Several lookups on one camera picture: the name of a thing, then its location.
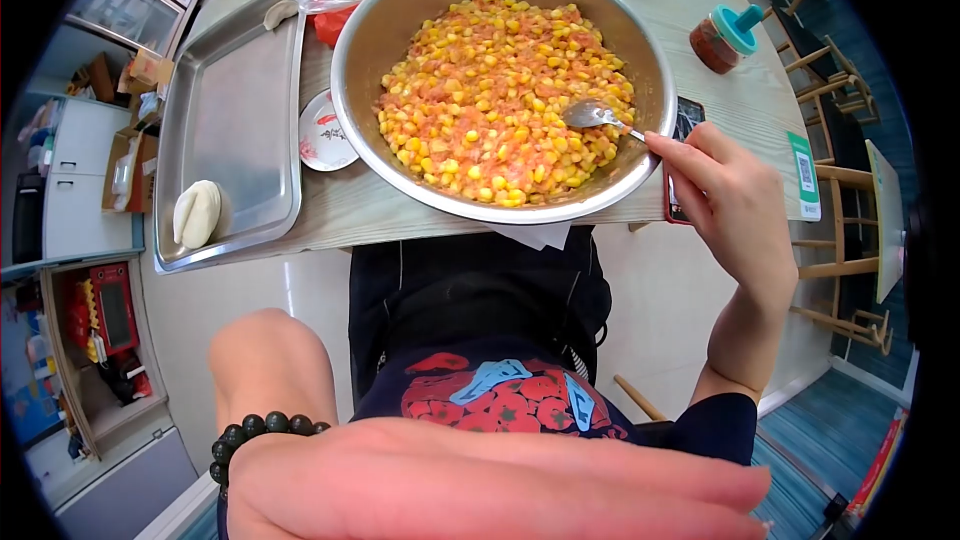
white tile floor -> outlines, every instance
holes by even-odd
[[[714,319],[736,283],[689,226],[652,223],[629,233],[624,224],[606,225],[594,235],[613,295],[609,335],[600,349],[598,390],[633,421],[645,420],[613,384],[619,373],[668,417],[677,417],[705,361]],[[323,339],[333,364],[338,412],[342,421],[351,417],[350,259],[344,251],[326,250],[160,276],[143,258],[150,335],[169,392],[170,413],[198,470],[209,464],[210,443],[219,432],[213,424],[206,362],[210,338],[254,309],[279,307]],[[798,300],[807,303],[810,288],[802,284]],[[819,366],[829,342],[825,332],[791,315],[767,392]]]

teal lid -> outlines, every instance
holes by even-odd
[[[751,4],[738,13],[726,4],[718,4],[710,12],[718,32],[739,54],[750,56],[757,52],[757,37],[750,30],[763,20],[763,9]]]

black shorts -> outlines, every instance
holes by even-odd
[[[612,304],[593,231],[571,227],[563,250],[535,250],[494,232],[355,246],[348,326],[354,405],[404,348],[490,334],[543,344],[593,383],[594,338]]]

knee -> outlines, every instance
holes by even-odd
[[[213,336],[207,361],[211,369],[223,361],[238,358],[269,359],[296,354],[305,345],[319,347],[326,353],[317,334],[302,321],[291,317],[282,308],[259,308],[226,324]]]

spoon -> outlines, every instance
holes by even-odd
[[[573,127],[594,127],[610,124],[623,129],[625,125],[614,115],[614,109],[600,102],[595,98],[586,98],[578,100],[563,110],[563,122]],[[640,140],[644,145],[647,140],[643,134],[635,129],[630,129],[630,136]]]

